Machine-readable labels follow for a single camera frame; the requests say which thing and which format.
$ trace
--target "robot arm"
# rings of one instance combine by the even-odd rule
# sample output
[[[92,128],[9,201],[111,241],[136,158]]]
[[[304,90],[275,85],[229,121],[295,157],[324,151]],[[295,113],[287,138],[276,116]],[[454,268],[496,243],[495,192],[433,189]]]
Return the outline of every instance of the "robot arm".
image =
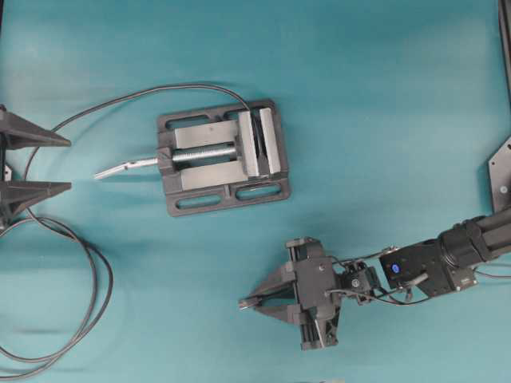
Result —
[[[427,299],[475,286],[474,267],[511,252],[511,209],[467,219],[436,239],[392,247],[362,259],[339,261],[326,255],[321,242],[312,238],[295,239],[286,248],[290,260],[241,299],[240,309],[253,308],[298,325],[302,349],[324,348],[338,343],[343,298],[355,298],[359,305],[385,300],[401,306],[418,302],[401,302],[392,294],[406,292],[409,301],[414,286]],[[369,258],[379,259],[391,291],[382,287],[376,269],[366,265]],[[343,272],[334,269],[336,263]],[[275,298],[294,302],[268,305]]]

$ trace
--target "black plastic part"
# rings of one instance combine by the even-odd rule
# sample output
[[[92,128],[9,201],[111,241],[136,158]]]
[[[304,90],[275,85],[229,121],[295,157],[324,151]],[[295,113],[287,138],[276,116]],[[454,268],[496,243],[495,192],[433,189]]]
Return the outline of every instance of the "black plastic part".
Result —
[[[336,345],[341,298],[337,294],[325,294],[339,286],[331,258],[325,255],[321,242],[313,238],[295,239],[286,247],[290,261],[241,299],[240,308],[252,307],[261,314],[299,326],[303,350]],[[282,297],[294,302],[264,305]]]
[[[68,182],[0,182],[0,230],[28,207],[71,188]]]
[[[0,105],[0,230],[28,207],[71,188],[70,183],[5,181],[6,151],[38,146],[70,146],[71,142]]]
[[[406,287],[426,273],[418,288],[434,297],[476,285],[472,268],[510,251],[511,209],[506,209],[467,219],[437,239],[383,255],[380,263],[391,288]]]
[[[0,0],[0,35],[2,35],[3,0]]]
[[[331,259],[325,256],[323,246],[317,239],[305,238],[303,243],[296,245],[288,244],[291,261],[301,265],[297,267],[293,288],[296,302],[304,310],[309,309],[309,321],[300,325],[302,350],[337,345],[340,300],[334,301],[332,295],[325,295],[326,290],[336,287]]]
[[[508,90],[511,92],[511,61],[509,57],[509,42],[511,41],[511,0],[499,0],[498,2],[498,24],[501,30],[502,55],[504,57],[505,72],[508,81]]]
[[[347,264],[346,271],[339,275],[339,285],[343,290],[374,296],[374,291],[381,288],[376,269],[367,267],[362,261]],[[371,302],[371,299],[355,294],[359,305]]]

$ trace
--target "screw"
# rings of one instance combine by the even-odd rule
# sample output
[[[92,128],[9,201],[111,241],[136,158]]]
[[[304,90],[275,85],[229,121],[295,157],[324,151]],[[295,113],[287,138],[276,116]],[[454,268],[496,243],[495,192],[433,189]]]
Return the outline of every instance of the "screw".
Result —
[[[193,160],[202,160],[219,156],[232,156],[236,154],[236,148],[229,146],[226,148],[196,148],[190,152],[177,153],[172,156],[174,162],[185,162]]]

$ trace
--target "teal surface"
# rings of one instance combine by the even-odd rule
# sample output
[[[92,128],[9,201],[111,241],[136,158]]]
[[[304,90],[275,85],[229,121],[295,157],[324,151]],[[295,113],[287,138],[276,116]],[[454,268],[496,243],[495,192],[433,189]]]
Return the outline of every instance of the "teal surface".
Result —
[[[509,382],[509,284],[409,308],[347,302],[339,346],[306,353],[296,328],[236,306],[288,239],[352,257],[490,213],[485,162],[511,133],[495,0],[6,0],[4,18],[13,112],[50,128],[149,86],[220,83],[280,107],[293,188],[174,219],[156,169],[92,179],[152,156],[160,114],[231,101],[217,93],[158,94],[63,129],[73,147],[41,150],[30,178],[73,190],[37,212],[100,244],[116,284],[97,328],[32,381]],[[27,153],[9,153],[18,174]],[[85,311],[85,257],[34,226],[0,249],[0,343],[56,349]]]

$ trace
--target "gray cable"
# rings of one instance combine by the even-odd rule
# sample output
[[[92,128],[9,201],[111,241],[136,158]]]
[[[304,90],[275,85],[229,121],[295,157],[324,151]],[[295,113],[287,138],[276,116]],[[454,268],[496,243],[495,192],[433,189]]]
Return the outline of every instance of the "gray cable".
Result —
[[[511,264],[507,264],[507,263],[489,263],[487,265],[481,265],[481,266],[511,268]],[[481,267],[481,266],[474,267],[473,268],[473,272],[476,273],[476,274],[482,275],[483,277],[491,278],[491,279],[511,279],[511,275],[498,275],[498,274],[483,273],[482,271],[478,270],[478,268]]]
[[[226,93],[235,99],[237,99],[242,106],[250,112],[250,107],[245,102],[243,98],[241,98],[237,93],[234,93],[233,91],[223,88],[218,85],[210,85],[210,84],[175,84],[175,85],[160,85],[155,86],[153,88],[141,90],[135,93],[130,93],[122,97],[115,98],[110,101],[106,101],[104,103],[101,103],[99,105],[93,106],[92,108],[86,109],[83,112],[80,112],[78,114],[75,114],[74,116],[68,118],[67,120],[62,121],[60,124],[58,124],[55,128],[52,129],[52,132],[57,132],[67,124],[70,124],[71,122],[82,118],[84,116],[89,115],[90,113],[94,113],[98,110],[101,110],[103,108],[107,108],[111,105],[118,104],[120,102],[129,101],[136,99],[138,97],[145,96],[150,93],[157,93],[165,90],[174,90],[174,89],[209,89],[209,90],[215,90],[217,92]],[[39,151],[39,147],[34,148],[34,150],[30,153],[29,159],[27,161],[27,164],[25,166],[25,171],[23,172],[23,179],[26,180],[28,176],[28,172],[30,170],[30,165],[32,164],[35,155]],[[67,353],[70,349],[72,349],[85,335],[87,335],[90,330],[97,324],[97,322],[102,317],[103,313],[106,310],[107,305],[109,304],[110,298],[112,296],[112,288],[113,288],[113,272],[112,267],[110,266],[108,260],[103,256],[103,254],[94,247],[91,243],[87,243],[85,240],[79,238],[74,231],[72,231],[69,227],[64,225],[63,223],[51,219],[48,217],[37,217],[29,208],[26,209],[29,218],[21,219],[17,221],[16,223],[13,223],[10,227],[8,227],[6,230],[0,233],[0,238],[9,233],[11,230],[15,229],[16,227],[21,226],[24,223],[28,222],[36,222],[41,227],[52,231],[53,233],[63,236],[67,239],[73,240],[76,243],[79,243],[83,250],[85,251],[87,258],[89,260],[89,264],[91,266],[91,271],[93,274],[93,292],[92,296],[89,302],[89,307],[85,313],[84,318],[81,321],[80,326],[78,327],[76,333],[71,337],[71,339],[57,352],[52,353],[50,355],[45,355],[43,357],[19,357],[18,355],[15,355],[3,347],[0,347],[0,353],[5,355],[6,357],[13,359],[15,361],[25,362],[25,363],[44,363],[40,366],[38,366],[35,369],[29,370],[25,373],[10,375],[10,376],[0,376],[0,381],[13,381],[17,379],[23,379],[32,377],[34,375],[37,375],[39,373],[42,373],[43,371],[47,370],[49,367],[51,367],[56,361],[58,361],[62,356],[64,356],[65,353]],[[107,293],[105,296],[105,300],[103,301],[103,304],[101,305],[101,308],[99,309],[96,316],[90,320],[93,309],[96,305],[97,301],[97,268],[96,264],[93,260],[93,257],[90,254],[90,251],[93,251],[96,253],[96,255],[101,259],[101,261],[105,264],[105,267],[109,273],[109,285],[107,289]]]
[[[34,219],[32,218],[25,218],[20,221],[17,221],[10,227],[8,227],[4,232],[0,233],[0,238],[3,237],[5,234],[10,232],[11,230],[15,229],[16,227],[20,227],[24,223],[34,222]],[[109,274],[109,284],[107,288],[107,292],[105,295],[105,299],[103,303],[101,304],[101,307],[99,311],[97,312],[96,316],[92,320],[89,321],[91,313],[93,308],[96,304],[96,299],[94,299],[94,302],[91,302],[91,305],[89,305],[89,308],[87,310],[87,313],[84,317],[84,320],[82,320],[82,323],[79,327],[79,330],[73,335],[73,337],[66,343],[64,347],[62,347],[60,350],[58,350],[56,353],[52,353],[50,355],[46,355],[44,357],[38,357],[38,358],[26,358],[26,357],[19,357],[17,355],[14,355],[10,353],[9,351],[1,348],[0,353],[4,354],[5,356],[15,360],[15,361],[21,361],[25,363],[38,363],[38,362],[44,362],[43,365],[40,365],[36,367],[35,369],[29,370],[25,373],[20,373],[16,375],[10,375],[10,376],[0,376],[0,381],[14,381],[18,379],[24,379],[28,377],[32,377],[34,375],[37,375],[39,373],[42,373],[43,371],[47,370],[50,366],[52,366],[58,359],[60,359],[62,356],[64,356],[65,353],[67,353],[70,349],[72,349],[85,335],[87,335],[90,330],[99,322],[101,317],[103,316],[103,313],[106,310],[107,305],[110,302],[110,298],[112,296],[112,289],[113,289],[113,272],[112,267],[110,266],[108,260],[105,258],[105,256],[94,246],[92,246],[89,243],[86,243],[82,239],[80,239],[74,231],[72,231],[69,227],[64,225],[63,223],[58,222],[56,219],[51,219],[48,217],[36,217],[36,222],[44,223],[45,225],[48,225],[48,223],[51,223],[57,227],[60,227],[60,230],[58,228],[52,227],[51,230],[53,232],[58,233],[59,235],[62,235],[66,237],[67,239],[73,240],[74,242],[79,243],[82,248],[84,249],[85,253],[87,254],[87,257],[92,260],[91,262],[91,270],[93,270],[93,296],[97,296],[97,268],[95,267],[94,261],[92,256],[90,255],[89,251],[93,251],[99,259],[105,264],[106,270]]]
[[[74,116],[68,118],[67,120],[62,121],[59,125],[57,125],[55,128],[52,129],[52,132],[57,132],[67,124],[82,118],[84,116],[87,116],[90,113],[97,112],[98,110],[101,110],[103,108],[107,108],[109,106],[118,104],[120,102],[133,100],[135,98],[139,98],[145,95],[148,95],[150,93],[157,93],[157,92],[163,92],[165,90],[176,90],[176,89],[209,89],[209,90],[215,90],[217,92],[226,93],[231,97],[234,97],[237,99],[242,106],[250,112],[250,107],[248,106],[247,102],[237,93],[231,91],[230,89],[226,89],[224,87],[218,86],[218,85],[210,85],[210,84],[170,84],[170,85],[159,85],[155,86],[149,89],[140,90],[138,92],[126,94],[125,96],[114,98],[113,100],[103,102],[99,105],[93,106],[92,108],[88,108],[84,110],[83,112],[79,112],[75,114]],[[39,151],[39,147],[34,148],[34,150],[30,153],[28,162],[26,163],[25,172],[23,173],[23,179],[26,180],[26,177],[28,175],[28,171],[30,168],[30,165],[32,164],[32,160],[34,159],[34,156]]]
[[[398,292],[397,290],[393,290],[393,291],[387,292],[387,293],[382,294],[382,295],[374,296],[374,295],[370,295],[370,294],[357,293],[357,292],[352,291],[352,290],[332,289],[332,290],[325,291],[325,294],[341,293],[341,294],[344,294],[346,296],[358,295],[358,296],[366,298],[366,299],[370,299],[370,300],[374,299],[374,300],[377,300],[379,302],[388,303],[388,304],[391,304],[391,305],[394,305],[394,306],[413,306],[413,305],[418,305],[419,303],[424,303],[424,302],[430,300],[430,297],[428,297],[428,298],[424,298],[424,299],[421,299],[420,301],[415,301],[415,302],[402,302],[402,301],[399,301],[396,298],[390,296],[391,294],[395,294],[397,292]],[[386,299],[382,299],[383,297],[386,297],[386,296],[390,296],[392,301],[387,301]]]

